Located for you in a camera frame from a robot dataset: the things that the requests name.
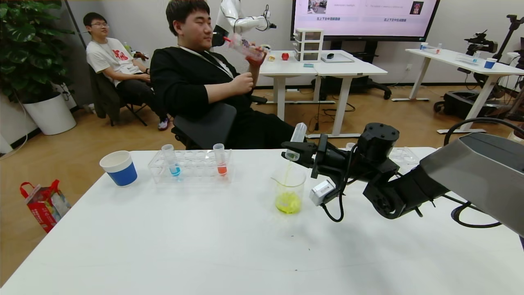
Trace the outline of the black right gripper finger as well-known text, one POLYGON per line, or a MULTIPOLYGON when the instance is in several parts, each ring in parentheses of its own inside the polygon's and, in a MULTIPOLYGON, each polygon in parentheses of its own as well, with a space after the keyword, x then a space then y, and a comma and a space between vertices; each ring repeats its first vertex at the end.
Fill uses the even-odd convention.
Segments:
POLYGON ((314 160, 315 155, 316 155, 315 152, 307 152, 307 151, 303 153, 299 153, 295 151, 284 151, 281 153, 281 156, 284 159, 292 163, 296 163, 297 165, 303 166, 305 168, 312 168, 314 161, 315 161, 314 160))
POLYGON ((292 142, 286 141, 281 144, 284 149, 293 151, 298 154, 312 153, 315 154, 317 145, 311 142, 292 142))

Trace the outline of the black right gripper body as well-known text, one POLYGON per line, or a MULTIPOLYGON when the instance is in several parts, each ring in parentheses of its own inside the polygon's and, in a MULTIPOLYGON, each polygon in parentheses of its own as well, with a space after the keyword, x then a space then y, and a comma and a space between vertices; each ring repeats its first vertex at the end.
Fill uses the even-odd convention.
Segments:
POLYGON ((321 134, 311 177, 317 179, 319 175, 322 175, 331 179, 345 179, 348 175, 349 156, 348 151, 331 144, 327 134, 321 134))

